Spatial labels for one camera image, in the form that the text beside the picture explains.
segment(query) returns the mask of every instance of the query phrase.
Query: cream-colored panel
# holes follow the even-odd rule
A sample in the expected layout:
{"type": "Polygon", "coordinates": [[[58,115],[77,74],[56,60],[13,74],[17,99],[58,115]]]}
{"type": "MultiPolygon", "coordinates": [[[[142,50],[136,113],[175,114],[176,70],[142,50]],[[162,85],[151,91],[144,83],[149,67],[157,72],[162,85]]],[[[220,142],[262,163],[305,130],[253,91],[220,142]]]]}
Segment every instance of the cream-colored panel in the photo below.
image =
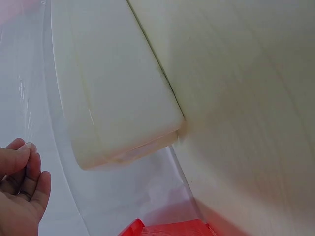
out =
{"type": "Polygon", "coordinates": [[[225,235],[315,235],[315,3],[130,0],[188,122],[175,152],[225,235]]]}

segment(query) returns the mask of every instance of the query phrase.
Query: plastic wrap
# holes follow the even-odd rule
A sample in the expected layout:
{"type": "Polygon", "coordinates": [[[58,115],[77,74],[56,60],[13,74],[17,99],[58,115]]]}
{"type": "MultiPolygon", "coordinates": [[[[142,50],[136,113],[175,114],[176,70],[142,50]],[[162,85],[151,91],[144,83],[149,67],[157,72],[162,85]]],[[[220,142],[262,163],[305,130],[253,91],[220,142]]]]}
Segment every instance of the plastic wrap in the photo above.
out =
{"type": "Polygon", "coordinates": [[[42,170],[52,174],[39,235],[114,236],[137,217],[147,225],[197,218],[171,148],[117,171],[78,167],[56,81],[50,3],[14,2],[24,7],[0,25],[0,145],[16,137],[34,142],[42,170]]]}

